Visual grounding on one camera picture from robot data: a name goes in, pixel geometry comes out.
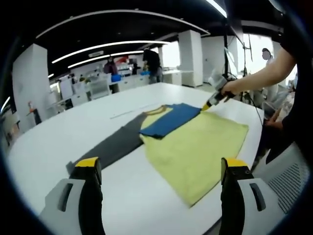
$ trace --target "person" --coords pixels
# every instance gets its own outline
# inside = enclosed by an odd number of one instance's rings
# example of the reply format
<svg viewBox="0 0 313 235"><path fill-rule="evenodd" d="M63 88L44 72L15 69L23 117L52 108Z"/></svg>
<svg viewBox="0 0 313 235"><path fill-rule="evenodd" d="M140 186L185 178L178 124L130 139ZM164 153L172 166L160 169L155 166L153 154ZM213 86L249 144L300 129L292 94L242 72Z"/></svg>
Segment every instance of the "person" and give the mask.
<svg viewBox="0 0 313 235"><path fill-rule="evenodd" d="M162 67L158 54L147 48L143 52L143 61L149 67L149 84L163 82Z"/></svg>
<svg viewBox="0 0 313 235"><path fill-rule="evenodd" d="M282 149L286 149L291 144L289 136L284 135L282 131L276 128L275 123L281 122L290 113L294 103L294 96L294 90L290 89L290 93L287 95L281 107L275 111L269 120L265 121L257 156L263 155L264 151L271 149L267 157L267 163L277 157L277 153L280 153Z"/></svg>
<svg viewBox="0 0 313 235"><path fill-rule="evenodd" d="M80 81L80 82L85 81L85 78L84 78L84 76L83 76L82 74L80 75L79 81Z"/></svg>
<svg viewBox="0 0 313 235"><path fill-rule="evenodd" d="M136 75L137 74L137 70L140 69L140 68L141 67L139 67L137 63L134 63L132 75Z"/></svg>
<svg viewBox="0 0 313 235"><path fill-rule="evenodd" d="M262 49L262 58L266 60L266 65L269 65L274 60L274 57L272 56L271 52L267 48Z"/></svg>
<svg viewBox="0 0 313 235"><path fill-rule="evenodd" d="M267 48L262 49L262 58L266 60L266 66L273 63L274 57L272 56L271 52ZM274 84L272 86L266 87L267 91L267 102L272 102L277 96L278 93L278 84Z"/></svg>
<svg viewBox="0 0 313 235"><path fill-rule="evenodd" d="M272 2L275 7L281 7L284 4L285 8L280 8L282 11L292 9L292 14L284 16L284 35L278 56L257 73L230 81L223 87L222 93L239 94L247 90L272 86L283 81L297 64L298 79L292 109L285 118L273 122L271 126L276 128L287 141L295 141L303 156L312 163L310 142L312 122L308 119L310 109L307 104L312 99L310 95L313 87L313 46L309 37L313 33L313 17L311 17L312 14L306 3L305 0L298 0L293 2L292 8L290 8L290 5L287 5L288 1ZM296 14L301 17L300 21L295 20Z"/></svg>
<svg viewBox="0 0 313 235"><path fill-rule="evenodd" d="M272 56L271 52L267 48L262 49L262 58L266 60L266 66L273 63L274 57ZM269 87L265 87L264 90L261 88L261 91L253 91L250 93L253 96L253 101L256 106L261 107L263 102L273 102L278 93L278 84L274 84Z"/></svg>
<svg viewBox="0 0 313 235"><path fill-rule="evenodd" d="M110 73L111 75L117 75L117 67L114 63L113 57L110 56L108 59L108 62L105 64L104 68L103 68L103 72L104 73Z"/></svg>
<svg viewBox="0 0 313 235"><path fill-rule="evenodd" d="M68 78L71 79L72 85L74 85L77 82L74 74L70 74Z"/></svg>

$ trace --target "curved ceiling light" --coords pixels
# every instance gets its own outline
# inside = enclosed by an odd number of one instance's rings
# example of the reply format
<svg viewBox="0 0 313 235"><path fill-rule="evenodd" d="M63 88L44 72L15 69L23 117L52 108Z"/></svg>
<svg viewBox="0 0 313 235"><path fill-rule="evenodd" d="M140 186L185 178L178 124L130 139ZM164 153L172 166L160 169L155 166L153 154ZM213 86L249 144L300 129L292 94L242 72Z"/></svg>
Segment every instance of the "curved ceiling light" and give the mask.
<svg viewBox="0 0 313 235"><path fill-rule="evenodd" d="M137 54L137 53L143 53L143 50L127 51L127 52L121 52L121 53L114 53L114 54L111 54L111 56L127 55L127 54Z"/></svg>
<svg viewBox="0 0 313 235"><path fill-rule="evenodd" d="M89 62L89 61L93 61L93 60L98 60L98 59L107 58L107 57L109 57L109 56L110 56L110 55L103 55L103 56L98 56L98 57L95 57L95 58L92 58L92 59L84 60L84 61L78 62L78 63L76 63L76 64L70 65L70 66L68 66L68 68L70 69L70 68L72 68L72 67L74 67L74 66L76 66L76 65L81 65L81 64L87 63L87 62Z"/></svg>
<svg viewBox="0 0 313 235"><path fill-rule="evenodd" d="M214 2L213 0L206 0L209 4L211 4L218 12L220 12L225 18L227 18L227 14L226 11L221 8L220 5L218 5L216 2Z"/></svg>
<svg viewBox="0 0 313 235"><path fill-rule="evenodd" d="M103 59L103 58L107 58L107 57L110 57L110 56L129 55L129 54L137 54L137 53L143 53L143 50L127 51L127 52L120 52L120 53L115 53L115 54L111 54L111 55L98 56L98 57L95 57L95 58L92 58L92 59L84 60L84 61L78 62L76 64L70 65L70 66L68 66L68 68L70 69L70 68L72 68L72 67L74 67L76 65L81 65L81 64L87 63L89 61Z"/></svg>
<svg viewBox="0 0 313 235"><path fill-rule="evenodd" d="M4 108L5 108L5 106L7 105L7 103L9 102L9 100L10 100L10 96L6 99L6 101L4 102L4 104L2 105L2 107L1 107L1 110L0 110L0 114L2 113L2 111L4 110Z"/></svg>
<svg viewBox="0 0 313 235"><path fill-rule="evenodd" d="M70 54L67 54L67 55L64 55L62 57L60 57L59 59L56 59L54 61L52 61L52 63L56 63L60 60L63 60L65 58L68 58L72 55L76 55L78 53L81 53L81 52L84 52L84 51L87 51L87 50L93 50L93 49L97 49L97 48L100 48L100 47L108 47L108 46L115 46L115 45L122 45L122 44L135 44L135 43L151 43L151 44L169 44L169 42L164 42L164 41L149 41L149 40L139 40L139 41L125 41L125 42L117 42L117 43L107 43L107 44L102 44L102 45L97 45L97 46L93 46L93 47L88 47L88 48L85 48L85 49L81 49L81 50L78 50L78 51L75 51L75 52L72 52Z"/></svg>
<svg viewBox="0 0 313 235"><path fill-rule="evenodd" d="M192 23L189 23L187 21L183 21L181 19L178 19L178 18L175 18L175 17L172 17L172 16L167 16L167 15L163 15L163 14L159 14L159 13L155 13L155 12L150 12L150 11L139 11L139 10L105 10L105 11L95 11L95 12L90 12L90 13L86 13L86 14L83 14L83 15L79 15L79 16L74 16L74 17L71 17L65 21L62 21L60 23L57 23L55 24L54 26L48 28L47 30L45 30L44 32L42 32L41 34L37 35L36 39L43 36L45 33L49 32L50 30L60 26L60 25L63 25L67 22L70 22L70 21L73 21L73 20L76 20L76 19L80 19L80 18L83 18L83 17L86 17L86 16L93 16L93 15L99 15L99 14L107 14L107 13L137 13L137 14L146 14L146 15L152 15L152 16L159 16L159 17L163 17L163 18L167 18L167 19L170 19L170 20L174 20L174 21L177 21L177 22L180 22L180 23L183 23L183 24L187 24L193 28L196 28L204 33L209 33L207 30L203 29L203 28L200 28Z"/></svg>

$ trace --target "black ceiling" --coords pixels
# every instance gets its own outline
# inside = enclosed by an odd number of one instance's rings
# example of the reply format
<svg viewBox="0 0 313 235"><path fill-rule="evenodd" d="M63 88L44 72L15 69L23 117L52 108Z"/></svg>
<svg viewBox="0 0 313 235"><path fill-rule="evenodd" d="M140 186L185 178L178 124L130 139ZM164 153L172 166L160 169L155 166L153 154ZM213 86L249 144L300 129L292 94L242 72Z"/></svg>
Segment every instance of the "black ceiling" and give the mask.
<svg viewBox="0 0 313 235"><path fill-rule="evenodd" d="M224 7L224 0L215 0ZM267 0L225 0L231 2L233 15L241 20L259 21L271 24L279 24L277 13ZM109 13L83 17L62 24L40 38L36 36L71 17L82 14L114 9L138 8L141 11L156 12L192 23L198 27L212 32L212 35L221 34L221 27L214 26L224 20L206 0L119 0L119 1L84 1L62 5L18 5L9 8L11 14L7 14L3 21L10 22L7 27L4 50L8 51L13 39L20 36L15 58L32 43L43 46L48 50L48 72L55 76L68 71L67 66L88 59L88 54L103 50L104 54L137 50L142 45L129 44L80 53L60 62L51 62L68 53L95 45L131 41L131 40L156 40L173 32L183 32L188 29L204 34L189 25L146 14L136 13Z"/></svg>

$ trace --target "black sleeve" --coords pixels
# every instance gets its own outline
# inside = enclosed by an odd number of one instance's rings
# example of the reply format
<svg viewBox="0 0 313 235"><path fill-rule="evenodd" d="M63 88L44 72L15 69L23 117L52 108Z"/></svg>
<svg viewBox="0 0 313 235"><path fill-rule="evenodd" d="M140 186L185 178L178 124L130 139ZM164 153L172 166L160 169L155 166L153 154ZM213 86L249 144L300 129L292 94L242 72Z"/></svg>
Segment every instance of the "black sleeve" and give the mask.
<svg viewBox="0 0 313 235"><path fill-rule="evenodd" d="M299 46L302 44L298 33L293 29L290 20L284 19L284 34L281 40L281 47L295 59L298 58Z"/></svg>
<svg viewBox="0 0 313 235"><path fill-rule="evenodd" d="M284 19L284 35L282 36L281 47L285 49L295 59L298 57L299 37L295 30L292 28L291 23L286 18ZM283 119L283 127L288 132L293 132L292 127L296 118L297 105L293 105L289 114Z"/></svg>

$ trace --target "white table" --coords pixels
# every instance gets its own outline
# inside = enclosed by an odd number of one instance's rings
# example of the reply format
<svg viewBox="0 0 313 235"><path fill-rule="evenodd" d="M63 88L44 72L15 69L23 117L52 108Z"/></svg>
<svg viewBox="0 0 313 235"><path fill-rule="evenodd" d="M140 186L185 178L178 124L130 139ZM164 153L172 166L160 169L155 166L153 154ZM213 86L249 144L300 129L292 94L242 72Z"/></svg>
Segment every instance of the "white table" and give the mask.
<svg viewBox="0 0 313 235"><path fill-rule="evenodd" d="M193 88L157 83L109 95L54 116L26 132L8 157L18 190L39 214L45 196L75 161L143 111L161 104L201 107L210 94ZM239 159L252 165L261 135L253 106L230 100L211 112L249 125ZM102 171L102 221L107 235L202 235L222 215L221 184L188 208L147 161L144 146Z"/></svg>

